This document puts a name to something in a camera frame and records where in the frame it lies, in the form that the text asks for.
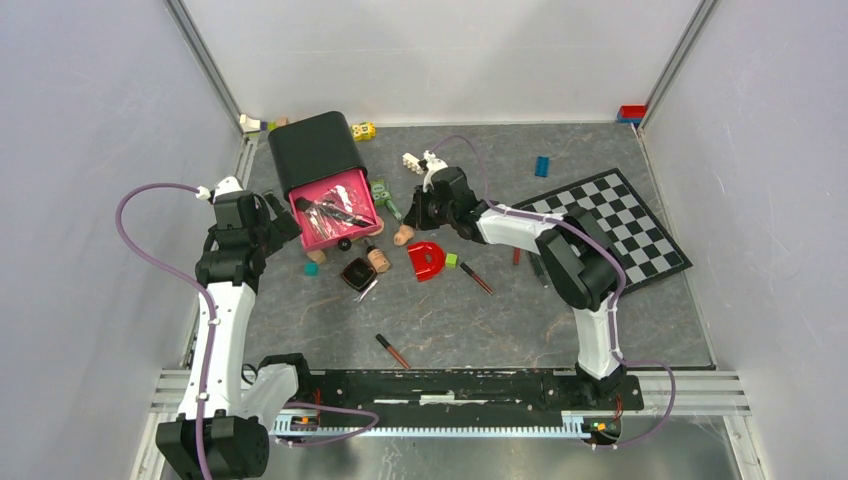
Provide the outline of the beige makeup sponge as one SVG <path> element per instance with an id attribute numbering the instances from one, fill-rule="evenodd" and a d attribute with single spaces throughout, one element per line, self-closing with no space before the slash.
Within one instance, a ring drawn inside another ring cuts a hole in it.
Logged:
<path id="1" fill-rule="evenodd" d="M 415 229 L 409 225 L 402 224 L 393 235 L 393 243 L 395 246 L 404 246 L 410 242 L 414 236 Z"/>

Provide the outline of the red lipstick tube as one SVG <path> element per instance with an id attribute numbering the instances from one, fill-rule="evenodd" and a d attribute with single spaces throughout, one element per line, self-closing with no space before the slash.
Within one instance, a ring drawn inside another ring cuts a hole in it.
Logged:
<path id="1" fill-rule="evenodd" d="M 474 271 L 466 262 L 461 262 L 459 267 L 472 278 L 488 295 L 493 295 L 493 289 Z"/>

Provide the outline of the brown lip gloss tube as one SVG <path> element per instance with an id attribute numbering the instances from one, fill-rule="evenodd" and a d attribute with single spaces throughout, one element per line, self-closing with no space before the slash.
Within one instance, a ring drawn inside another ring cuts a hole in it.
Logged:
<path id="1" fill-rule="evenodd" d="M 404 369 L 411 369 L 409 362 L 403 358 L 400 352 L 383 335 L 376 334 L 375 339 Z"/>

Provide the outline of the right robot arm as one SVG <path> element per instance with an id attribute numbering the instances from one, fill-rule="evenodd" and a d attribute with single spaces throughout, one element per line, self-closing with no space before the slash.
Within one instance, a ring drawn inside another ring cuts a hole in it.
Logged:
<path id="1" fill-rule="evenodd" d="M 481 200 L 461 168 L 439 159 L 408 167 L 423 180 L 394 235 L 395 244 L 407 244 L 418 231 L 448 225 L 465 240 L 540 256 L 555 291 L 574 311 L 578 396 L 591 408 L 612 401 L 626 375 L 611 319 L 626 274 L 612 240 L 594 217 L 581 207 L 565 214 L 540 214 Z"/>

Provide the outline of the round peach powder puff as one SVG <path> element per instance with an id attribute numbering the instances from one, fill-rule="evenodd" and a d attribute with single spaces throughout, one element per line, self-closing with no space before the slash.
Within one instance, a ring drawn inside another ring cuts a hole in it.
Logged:
<path id="1" fill-rule="evenodd" d="M 379 218 L 378 222 L 377 222 L 377 227 L 375 228 L 374 231 L 370 232 L 368 234 L 368 236 L 374 237 L 374 236 L 380 235 L 384 231 L 384 228 L 385 228 L 385 222 L 381 218 Z"/>

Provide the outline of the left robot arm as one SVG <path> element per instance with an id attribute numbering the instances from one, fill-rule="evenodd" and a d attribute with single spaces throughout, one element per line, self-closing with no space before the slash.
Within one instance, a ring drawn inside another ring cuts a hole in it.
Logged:
<path id="1" fill-rule="evenodd" d="M 247 325 L 267 258 L 301 228 L 271 191 L 215 194 L 215 222 L 195 265 L 202 286 L 189 384 L 175 420 L 155 444 L 181 479 L 247 479 L 264 474 L 270 432 L 285 403 L 306 405 L 313 379 L 300 354 L 265 359 L 242 387 Z"/>

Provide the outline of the clear plastic wrapper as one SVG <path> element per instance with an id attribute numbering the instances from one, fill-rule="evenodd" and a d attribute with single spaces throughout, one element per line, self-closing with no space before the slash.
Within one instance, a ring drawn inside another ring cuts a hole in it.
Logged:
<path id="1" fill-rule="evenodd" d="M 369 201 L 348 184 L 335 184 L 310 197 L 298 197 L 300 211 L 317 240 L 344 236 L 352 229 L 377 226 Z"/>

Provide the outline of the black makeup brush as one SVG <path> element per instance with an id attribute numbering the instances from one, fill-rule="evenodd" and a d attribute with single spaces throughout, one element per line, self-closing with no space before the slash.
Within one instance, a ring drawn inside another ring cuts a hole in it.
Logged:
<path id="1" fill-rule="evenodd" d="M 371 222 L 360 218 L 356 215 L 348 213 L 338 207 L 336 207 L 332 203 L 327 202 L 313 202 L 304 197 L 298 197 L 295 200 L 295 207 L 298 211 L 301 212 L 315 212 L 324 216 L 327 216 L 331 219 L 348 223 L 351 225 L 355 225 L 358 227 L 369 227 L 372 225 Z"/>

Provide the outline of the black pink drawer organizer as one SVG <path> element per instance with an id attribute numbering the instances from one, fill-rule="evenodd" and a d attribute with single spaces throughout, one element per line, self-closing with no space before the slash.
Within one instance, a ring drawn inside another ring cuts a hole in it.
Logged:
<path id="1" fill-rule="evenodd" d="M 375 230 L 377 226 L 352 229 L 341 237 L 317 240 L 295 207 L 298 197 L 312 198 L 335 184 L 348 184 L 369 201 L 378 222 L 367 168 L 341 112 L 328 111 L 278 126 L 270 131 L 268 143 L 283 197 L 302 228 L 300 241 L 304 251 L 324 250 L 337 245 L 341 238 L 358 239 Z"/>

